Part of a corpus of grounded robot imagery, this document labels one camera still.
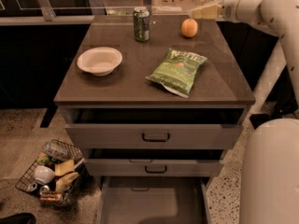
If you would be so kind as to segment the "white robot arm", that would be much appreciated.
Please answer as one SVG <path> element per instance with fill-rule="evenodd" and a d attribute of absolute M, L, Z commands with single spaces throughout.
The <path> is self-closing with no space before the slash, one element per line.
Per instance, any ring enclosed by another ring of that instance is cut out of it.
<path fill-rule="evenodd" d="M 239 224 L 299 224 L 299 0 L 219 0 L 188 10 L 196 19 L 243 22 L 278 42 L 254 90 L 251 122 L 257 126 L 244 152 Z M 287 70 L 295 103 L 277 101 L 261 114 Z"/>

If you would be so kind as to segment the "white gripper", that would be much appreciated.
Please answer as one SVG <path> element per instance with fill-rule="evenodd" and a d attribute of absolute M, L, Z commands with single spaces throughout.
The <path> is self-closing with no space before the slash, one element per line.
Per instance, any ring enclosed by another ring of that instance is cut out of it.
<path fill-rule="evenodd" d="M 193 19 L 216 20 L 220 15 L 230 22 L 256 24 L 261 22 L 260 4 L 263 0 L 222 0 L 219 4 L 207 4 L 192 8 L 188 15 Z"/>

